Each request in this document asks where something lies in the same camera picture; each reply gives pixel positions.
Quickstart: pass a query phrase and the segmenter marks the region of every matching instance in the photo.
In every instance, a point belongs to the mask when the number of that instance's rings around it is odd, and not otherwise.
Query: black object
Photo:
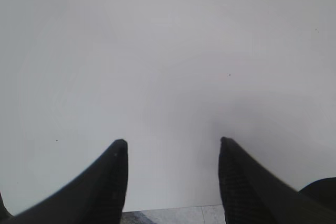
[[[227,224],[335,224],[336,178],[295,191],[222,137],[219,186]]]
[[[67,186],[12,217],[0,201],[1,224],[120,223],[128,182],[128,146],[114,141]]]

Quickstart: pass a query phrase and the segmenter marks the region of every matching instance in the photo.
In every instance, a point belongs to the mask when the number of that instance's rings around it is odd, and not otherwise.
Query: white surface
[[[295,189],[335,176],[335,3],[0,0],[8,210],[54,193],[118,138],[125,211],[220,204],[223,135]]]

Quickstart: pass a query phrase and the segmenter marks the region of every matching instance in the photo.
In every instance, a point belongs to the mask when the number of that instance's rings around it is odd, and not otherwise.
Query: gray tile floor
[[[223,206],[124,212],[121,224],[225,224]]]

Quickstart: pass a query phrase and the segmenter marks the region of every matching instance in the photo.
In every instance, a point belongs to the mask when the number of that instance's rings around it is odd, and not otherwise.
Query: floor tile
[[[201,207],[150,210],[142,213],[155,224],[204,224]]]
[[[205,224],[224,224],[224,208],[220,206],[202,207]]]

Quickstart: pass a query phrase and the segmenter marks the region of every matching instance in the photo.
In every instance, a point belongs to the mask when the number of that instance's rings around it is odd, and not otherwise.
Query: floor
[[[121,224],[225,224],[224,208],[219,206],[185,207],[124,212]]]

